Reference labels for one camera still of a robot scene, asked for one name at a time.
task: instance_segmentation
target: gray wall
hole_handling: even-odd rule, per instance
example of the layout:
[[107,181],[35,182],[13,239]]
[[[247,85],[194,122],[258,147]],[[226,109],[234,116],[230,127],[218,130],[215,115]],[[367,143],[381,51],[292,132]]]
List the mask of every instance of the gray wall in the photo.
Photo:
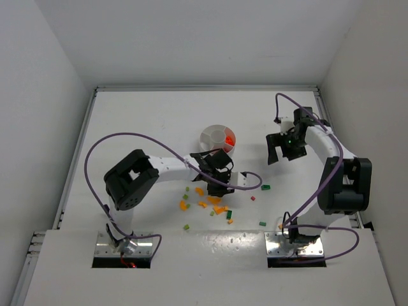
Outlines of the gray wall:
[[90,93],[33,0],[0,4],[0,305],[52,226]]
[[339,138],[373,162],[365,219],[399,305],[408,305],[407,16],[406,0],[365,1],[322,86]]
[[36,0],[87,85],[313,84],[361,0]]

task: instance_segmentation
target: metal mounting plate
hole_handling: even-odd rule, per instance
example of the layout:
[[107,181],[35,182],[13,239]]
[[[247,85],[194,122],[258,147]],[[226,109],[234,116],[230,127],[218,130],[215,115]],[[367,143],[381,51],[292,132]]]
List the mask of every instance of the metal mounting plate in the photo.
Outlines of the metal mounting plate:
[[[135,233],[136,236],[147,236],[151,233]],[[132,239],[132,242],[136,245],[136,249],[132,254],[125,254],[124,258],[150,258],[152,255],[153,241],[151,238]],[[98,233],[98,238],[95,245],[95,258],[120,258],[120,253],[116,252],[113,246],[110,244],[110,237],[107,233]]]
[[266,231],[267,258],[323,258],[324,250],[321,239],[313,244],[290,244],[280,231]]

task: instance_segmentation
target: white wall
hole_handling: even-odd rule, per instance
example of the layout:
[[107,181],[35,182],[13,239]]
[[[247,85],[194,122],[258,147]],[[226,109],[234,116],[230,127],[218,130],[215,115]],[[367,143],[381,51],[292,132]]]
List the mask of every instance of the white wall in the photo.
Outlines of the white wall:
[[312,84],[361,0],[36,0],[88,85]]
[[367,0],[321,88],[339,138],[373,162],[370,206],[391,289],[408,305],[408,2]]
[[52,226],[90,93],[33,0],[0,3],[0,305]]

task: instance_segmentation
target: metal bracket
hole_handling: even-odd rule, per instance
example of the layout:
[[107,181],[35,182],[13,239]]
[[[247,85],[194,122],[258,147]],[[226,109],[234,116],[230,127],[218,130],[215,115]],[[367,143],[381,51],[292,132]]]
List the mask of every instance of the metal bracket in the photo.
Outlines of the metal bracket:
[[[136,236],[147,236],[151,233],[135,233]],[[152,255],[153,241],[147,239],[132,239],[125,247],[124,258],[148,259]],[[107,233],[99,232],[95,245],[94,258],[120,258],[120,252],[115,250]]]
[[318,238],[313,244],[290,244],[280,231],[266,231],[266,256],[267,258],[310,258],[324,257],[323,245]]

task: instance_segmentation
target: white table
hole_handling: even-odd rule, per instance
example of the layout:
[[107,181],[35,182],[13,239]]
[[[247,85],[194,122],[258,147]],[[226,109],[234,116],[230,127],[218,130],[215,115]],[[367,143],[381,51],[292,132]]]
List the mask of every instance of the white table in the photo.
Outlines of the white table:
[[[283,213],[293,212],[318,186],[323,165],[307,156],[267,166],[265,136],[279,131],[274,91],[98,92],[75,174],[68,184],[61,229],[49,231],[41,249],[25,305],[393,305],[371,233],[360,230],[361,244],[327,268],[268,269],[263,230],[277,230]],[[312,91],[284,92],[304,106],[317,105]],[[280,115],[295,106],[282,99]],[[91,269],[98,231],[106,217],[88,190],[85,155],[101,137],[121,131],[143,133],[185,155],[198,151],[201,131],[212,124],[230,127],[237,136],[235,170],[255,171],[270,191],[236,191],[222,202],[233,211],[210,216],[197,206],[194,187],[203,183],[156,184],[134,209],[135,231],[163,234],[151,269]],[[91,182],[107,203],[103,175],[133,149],[147,155],[170,153],[147,140],[120,136],[102,143],[89,165]],[[190,187],[191,208],[179,202]],[[265,221],[267,227],[258,225]],[[182,228],[190,226],[189,232]],[[350,227],[347,217],[336,225]],[[326,255],[353,244],[349,233],[324,233]]]

